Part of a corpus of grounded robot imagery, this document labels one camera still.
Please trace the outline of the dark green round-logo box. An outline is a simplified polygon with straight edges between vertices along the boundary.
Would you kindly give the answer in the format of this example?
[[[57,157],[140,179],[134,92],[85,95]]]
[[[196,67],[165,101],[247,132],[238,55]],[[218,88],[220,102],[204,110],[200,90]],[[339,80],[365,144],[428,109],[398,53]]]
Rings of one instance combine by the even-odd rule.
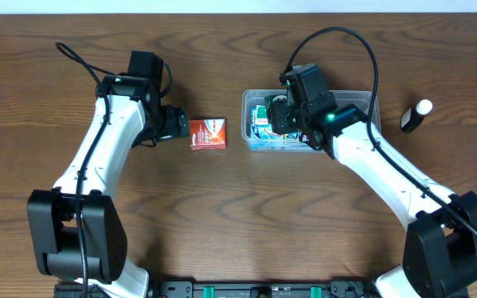
[[[272,102],[283,101],[284,103],[287,101],[287,96],[284,94],[279,95],[268,95],[265,98],[265,107],[269,108]]]

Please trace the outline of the blue Cool Fever box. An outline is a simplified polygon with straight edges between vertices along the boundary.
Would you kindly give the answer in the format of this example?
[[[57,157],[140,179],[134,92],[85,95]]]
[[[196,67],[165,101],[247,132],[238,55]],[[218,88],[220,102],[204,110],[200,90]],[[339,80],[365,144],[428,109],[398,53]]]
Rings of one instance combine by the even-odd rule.
[[[255,108],[251,108],[250,112],[250,130],[252,134],[252,138],[254,139],[261,139],[261,140],[270,140],[270,141],[296,141],[299,142],[299,136],[301,135],[299,132],[291,132],[287,134],[277,134],[272,130],[272,126],[266,127],[257,127],[254,125],[254,116],[255,116]]]

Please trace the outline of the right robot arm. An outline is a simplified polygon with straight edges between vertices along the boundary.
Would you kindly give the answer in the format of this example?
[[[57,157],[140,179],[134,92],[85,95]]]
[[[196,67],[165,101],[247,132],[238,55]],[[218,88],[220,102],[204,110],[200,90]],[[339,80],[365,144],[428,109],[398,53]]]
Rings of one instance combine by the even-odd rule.
[[[477,282],[477,194],[458,195],[418,170],[382,138],[370,112],[338,105],[318,65],[279,75],[287,92],[266,98],[277,134],[347,166],[388,205],[406,230],[402,262],[377,277],[380,297],[452,297]]]

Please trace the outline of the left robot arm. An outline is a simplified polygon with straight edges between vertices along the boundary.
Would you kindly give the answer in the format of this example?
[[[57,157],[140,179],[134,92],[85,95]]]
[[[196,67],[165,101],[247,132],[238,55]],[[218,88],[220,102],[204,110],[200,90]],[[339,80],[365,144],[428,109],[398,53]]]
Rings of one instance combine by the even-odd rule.
[[[38,271],[80,283],[71,297],[147,297],[150,274],[128,260],[128,238],[114,207],[130,150],[188,137],[183,107],[162,104],[170,67],[156,54],[132,52],[128,70],[106,73],[75,158],[51,190],[33,190],[26,212]]]

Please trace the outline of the white green Panadol box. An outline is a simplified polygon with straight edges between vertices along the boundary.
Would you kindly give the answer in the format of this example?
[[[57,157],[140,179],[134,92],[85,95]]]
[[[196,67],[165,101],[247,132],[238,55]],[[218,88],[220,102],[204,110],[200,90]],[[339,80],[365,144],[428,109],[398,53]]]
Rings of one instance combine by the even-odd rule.
[[[265,106],[263,105],[256,106],[253,123],[257,127],[266,127],[270,125]]]

